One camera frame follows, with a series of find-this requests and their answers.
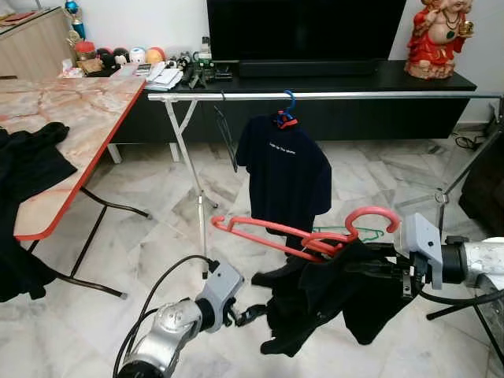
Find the blue plastic hanger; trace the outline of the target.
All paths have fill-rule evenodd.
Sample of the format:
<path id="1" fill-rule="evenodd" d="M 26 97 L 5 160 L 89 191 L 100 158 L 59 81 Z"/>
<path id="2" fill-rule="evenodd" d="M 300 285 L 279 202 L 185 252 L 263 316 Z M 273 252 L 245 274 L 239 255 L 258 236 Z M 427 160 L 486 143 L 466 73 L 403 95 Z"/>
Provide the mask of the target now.
<path id="1" fill-rule="evenodd" d="M 289 104 L 287 107 L 278 111 L 277 115 L 275 116 L 274 122 L 279 129 L 288 129 L 298 125 L 298 118 L 296 118 L 296 116 L 292 114 L 296 103 L 298 103 L 298 99 L 291 90 L 285 90 L 284 94 L 287 94 L 287 96 L 289 97 Z"/>

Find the small black electronic device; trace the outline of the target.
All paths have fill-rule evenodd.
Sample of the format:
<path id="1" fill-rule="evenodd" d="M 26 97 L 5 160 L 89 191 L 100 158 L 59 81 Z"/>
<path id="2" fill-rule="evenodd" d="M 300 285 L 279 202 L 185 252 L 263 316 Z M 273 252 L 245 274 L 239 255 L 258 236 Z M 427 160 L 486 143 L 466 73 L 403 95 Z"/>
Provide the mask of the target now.
<path id="1" fill-rule="evenodd" d="M 231 71 L 230 66 L 209 66 L 204 68 L 204 79 L 206 82 L 227 82 L 227 80 L 234 79 L 234 73 Z"/>

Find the navy blue t-shirt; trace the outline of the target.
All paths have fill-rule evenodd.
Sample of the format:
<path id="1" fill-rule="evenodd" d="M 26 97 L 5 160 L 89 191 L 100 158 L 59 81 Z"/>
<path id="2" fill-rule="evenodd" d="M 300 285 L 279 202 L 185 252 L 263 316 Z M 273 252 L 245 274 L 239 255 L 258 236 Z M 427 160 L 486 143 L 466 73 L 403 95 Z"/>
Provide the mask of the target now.
<path id="1" fill-rule="evenodd" d="M 332 167 L 298 125 L 252 117 L 241 132 L 236 163 L 249 174 L 250 216 L 305 232 L 332 205 Z"/>

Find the stack of books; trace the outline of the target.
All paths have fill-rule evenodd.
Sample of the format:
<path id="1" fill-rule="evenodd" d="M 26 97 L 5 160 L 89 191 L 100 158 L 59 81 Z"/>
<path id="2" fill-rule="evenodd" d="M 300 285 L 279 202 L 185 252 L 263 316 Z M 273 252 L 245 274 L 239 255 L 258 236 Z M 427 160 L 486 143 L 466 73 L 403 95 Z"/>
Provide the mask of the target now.
<path id="1" fill-rule="evenodd" d="M 146 80 L 145 89 L 152 91 L 169 91 L 183 79 L 183 71 L 179 68 L 169 68 L 166 62 L 137 65 L 129 76 L 137 76 Z"/>

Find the marble top folding table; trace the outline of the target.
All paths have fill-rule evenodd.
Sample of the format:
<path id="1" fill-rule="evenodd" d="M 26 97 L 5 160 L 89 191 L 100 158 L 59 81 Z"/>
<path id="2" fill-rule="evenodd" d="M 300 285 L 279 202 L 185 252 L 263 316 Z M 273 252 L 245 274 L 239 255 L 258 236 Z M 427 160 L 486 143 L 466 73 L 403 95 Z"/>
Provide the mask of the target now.
<path id="1" fill-rule="evenodd" d="M 65 124 L 69 133 L 57 148 L 78 169 L 20 205 L 14 236 L 32 255 L 35 245 L 60 224 L 76 195 L 87 194 L 87 180 L 143 87 L 143 80 L 136 78 L 0 80 L 0 131 L 35 132 L 50 122 Z M 122 298 L 121 291 L 51 269 L 57 273 L 55 280 Z"/>

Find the black tv console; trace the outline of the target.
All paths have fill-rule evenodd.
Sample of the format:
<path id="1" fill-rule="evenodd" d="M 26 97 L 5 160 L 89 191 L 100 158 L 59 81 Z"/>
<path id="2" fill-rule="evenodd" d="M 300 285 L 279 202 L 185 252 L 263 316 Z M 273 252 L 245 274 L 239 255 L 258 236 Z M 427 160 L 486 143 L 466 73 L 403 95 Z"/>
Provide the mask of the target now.
<path id="1" fill-rule="evenodd" d="M 476 85 L 461 73 L 449 79 L 421 80 L 404 72 L 404 61 L 381 62 L 371 76 L 332 78 L 235 78 L 211 83 L 206 93 L 280 93 L 291 90 L 298 96 L 307 91 L 476 91 Z M 148 99 L 148 91 L 123 119 L 114 143 L 174 142 L 174 133 L 165 105 Z M 183 137 L 187 143 L 220 142 L 216 110 L 227 118 L 231 134 L 241 136 L 249 119 L 276 114 L 289 105 L 288 98 L 277 101 L 199 101 Z M 467 98 L 385 98 L 384 100 L 303 100 L 293 109 L 299 125 L 316 141 L 443 139 L 460 121 Z"/>

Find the black shirt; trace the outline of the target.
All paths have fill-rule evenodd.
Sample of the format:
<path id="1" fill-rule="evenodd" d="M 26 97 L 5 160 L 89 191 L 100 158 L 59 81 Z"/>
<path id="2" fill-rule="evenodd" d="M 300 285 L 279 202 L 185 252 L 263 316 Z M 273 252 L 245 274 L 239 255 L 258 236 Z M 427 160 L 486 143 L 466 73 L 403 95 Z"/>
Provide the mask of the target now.
<path id="1" fill-rule="evenodd" d="M 384 280 L 366 274 L 368 267 L 390 264 L 394 255 L 391 243 L 355 241 L 323 263 L 290 256 L 284 266 L 253 275 L 255 287 L 272 292 L 266 303 L 271 338 L 260 352 L 293 357 L 317 328 L 338 316 L 360 345 L 369 345 L 410 303 L 393 298 Z"/>
<path id="2" fill-rule="evenodd" d="M 50 122 L 35 132 L 0 131 L 0 302 L 22 293 L 43 298 L 57 273 L 23 248 L 14 236 L 22 202 L 78 172 L 57 145 L 69 127 Z"/>

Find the red laughing buddha statue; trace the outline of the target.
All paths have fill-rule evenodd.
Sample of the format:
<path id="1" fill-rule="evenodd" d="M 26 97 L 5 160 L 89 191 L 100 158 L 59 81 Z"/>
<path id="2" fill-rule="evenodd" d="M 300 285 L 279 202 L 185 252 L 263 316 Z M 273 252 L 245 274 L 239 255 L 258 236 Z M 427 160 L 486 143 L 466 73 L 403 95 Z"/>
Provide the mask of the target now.
<path id="1" fill-rule="evenodd" d="M 474 0 L 421 0 L 424 8 L 413 16 L 413 35 L 407 43 L 404 71 L 413 78 L 446 79 L 456 68 L 454 58 L 474 35 L 467 19 Z"/>

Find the silver metal clothes rack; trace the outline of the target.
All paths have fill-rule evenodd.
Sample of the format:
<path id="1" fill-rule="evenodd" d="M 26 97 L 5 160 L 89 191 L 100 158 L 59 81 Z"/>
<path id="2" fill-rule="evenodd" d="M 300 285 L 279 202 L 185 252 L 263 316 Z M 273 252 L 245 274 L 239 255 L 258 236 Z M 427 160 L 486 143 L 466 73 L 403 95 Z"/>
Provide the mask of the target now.
<path id="1" fill-rule="evenodd" d="M 334 101 L 334 100 L 387 100 L 388 98 L 494 98 L 499 102 L 496 107 L 494 121 L 498 123 L 491 136 L 485 143 L 494 142 L 500 134 L 503 127 L 504 117 L 504 94 L 501 91 L 303 91 L 302 93 L 293 93 L 298 100 L 303 101 Z M 179 147 L 181 159 L 188 166 L 191 172 L 192 181 L 194 181 L 194 193 L 197 195 L 198 226 L 199 226 L 199 252 L 206 255 L 206 220 L 209 216 L 205 214 L 206 205 L 216 208 L 217 203 L 206 197 L 204 187 L 199 181 L 197 169 L 194 162 L 190 159 L 187 151 L 186 140 L 183 133 L 191 116 L 194 115 L 195 108 L 200 101 L 222 101 L 222 102 L 241 102 L 241 101 L 279 101 L 289 98 L 284 93 L 169 93 L 162 91 L 158 94 L 149 94 L 148 99 L 155 102 L 161 102 L 165 105 L 167 116 L 169 116 L 170 125 L 176 137 L 176 145 Z M 439 211 L 443 211 L 444 206 L 449 202 L 451 191 L 467 176 L 473 162 L 479 157 L 479 154 L 488 148 L 483 145 L 476 151 L 474 157 L 465 163 L 463 170 L 458 173 L 453 183 L 441 190 L 435 195 L 435 200 L 439 202 Z"/>

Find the blue trophy ornament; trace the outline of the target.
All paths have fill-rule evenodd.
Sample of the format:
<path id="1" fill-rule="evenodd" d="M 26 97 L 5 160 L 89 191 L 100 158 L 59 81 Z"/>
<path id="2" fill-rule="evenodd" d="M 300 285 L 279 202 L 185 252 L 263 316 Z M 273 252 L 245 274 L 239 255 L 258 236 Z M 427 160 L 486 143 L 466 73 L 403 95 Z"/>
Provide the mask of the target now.
<path id="1" fill-rule="evenodd" d="M 66 13 L 71 18 L 72 30 L 80 37 L 80 39 L 86 40 L 87 33 L 85 24 L 83 24 L 82 10 L 80 10 L 80 5 L 76 3 L 76 0 L 65 0 L 64 8 Z"/>

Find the wooden sideboard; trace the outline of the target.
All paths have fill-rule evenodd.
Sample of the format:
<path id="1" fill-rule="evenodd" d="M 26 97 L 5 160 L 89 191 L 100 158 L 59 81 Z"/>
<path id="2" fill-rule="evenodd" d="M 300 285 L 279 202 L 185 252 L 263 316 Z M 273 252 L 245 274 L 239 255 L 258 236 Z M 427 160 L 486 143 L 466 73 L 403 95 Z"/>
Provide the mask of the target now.
<path id="1" fill-rule="evenodd" d="M 32 18 L 0 28 L 0 78 L 22 80 L 57 78 L 64 61 L 75 60 L 66 40 L 71 23 L 61 8 L 36 12 Z"/>

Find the red lidded jar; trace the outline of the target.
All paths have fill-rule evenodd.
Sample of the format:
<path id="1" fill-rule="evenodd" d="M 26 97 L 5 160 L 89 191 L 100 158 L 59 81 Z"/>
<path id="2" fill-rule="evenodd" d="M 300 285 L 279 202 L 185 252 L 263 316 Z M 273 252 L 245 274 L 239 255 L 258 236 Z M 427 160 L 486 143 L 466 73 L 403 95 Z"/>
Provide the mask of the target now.
<path id="1" fill-rule="evenodd" d="M 96 47 L 91 41 L 79 41 L 73 46 L 78 61 L 76 66 L 85 73 L 98 72 L 103 69 L 103 62 L 98 58 Z"/>

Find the red plastic hanger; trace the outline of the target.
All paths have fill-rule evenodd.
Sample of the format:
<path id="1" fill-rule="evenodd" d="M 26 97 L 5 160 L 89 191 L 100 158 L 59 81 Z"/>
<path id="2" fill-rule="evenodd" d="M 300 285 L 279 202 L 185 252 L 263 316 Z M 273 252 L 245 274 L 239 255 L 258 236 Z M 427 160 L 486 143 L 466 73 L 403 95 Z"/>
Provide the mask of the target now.
<path id="1" fill-rule="evenodd" d="M 275 248 L 289 254 L 291 256 L 300 257 L 311 262 L 323 262 L 324 258 L 332 258 L 337 256 L 343 248 L 350 245 L 350 243 L 359 241 L 359 230 L 354 226 L 354 222 L 358 217 L 364 215 L 379 215 L 385 217 L 389 220 L 389 225 L 386 228 L 387 233 L 394 233 L 398 230 L 401 219 L 397 213 L 391 211 L 391 209 L 383 208 L 382 206 L 362 206 L 362 208 L 356 209 L 356 211 L 349 213 L 346 217 L 345 227 L 348 230 L 348 234 L 339 234 L 331 232 L 305 232 L 299 229 L 293 229 L 292 227 L 285 226 L 285 224 L 277 224 L 273 222 L 267 222 L 266 220 L 255 219 L 255 217 L 230 217 L 226 219 L 224 216 L 211 217 L 211 224 L 216 228 L 225 232 L 232 233 L 233 235 L 240 236 L 244 239 L 266 245 L 268 247 Z M 283 232 L 289 236 L 296 236 L 302 238 L 302 248 L 306 250 L 313 251 L 314 254 L 309 254 L 303 252 L 300 249 L 290 248 L 280 243 L 274 243 L 273 241 L 260 238 L 258 236 L 242 232 L 240 230 L 235 230 L 234 227 L 237 224 L 256 224 L 256 226 L 262 226 L 268 230 L 274 230 L 278 232 Z"/>

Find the black television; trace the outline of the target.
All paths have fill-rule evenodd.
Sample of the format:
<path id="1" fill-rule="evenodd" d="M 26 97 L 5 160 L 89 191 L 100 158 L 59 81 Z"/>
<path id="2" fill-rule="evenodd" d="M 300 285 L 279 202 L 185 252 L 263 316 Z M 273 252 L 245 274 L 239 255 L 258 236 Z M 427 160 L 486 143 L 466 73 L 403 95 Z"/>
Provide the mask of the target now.
<path id="1" fill-rule="evenodd" d="M 213 57 L 385 60 L 407 0 L 206 0 Z"/>

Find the black soundbar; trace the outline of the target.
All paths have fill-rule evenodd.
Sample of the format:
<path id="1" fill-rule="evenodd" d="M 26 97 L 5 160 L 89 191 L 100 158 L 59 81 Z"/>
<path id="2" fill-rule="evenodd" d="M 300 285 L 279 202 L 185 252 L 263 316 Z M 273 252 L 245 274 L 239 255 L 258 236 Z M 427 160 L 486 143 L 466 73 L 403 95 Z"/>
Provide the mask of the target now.
<path id="1" fill-rule="evenodd" d="M 378 68 L 375 60 L 241 60 L 241 78 L 328 78 L 328 76 L 368 76 Z"/>

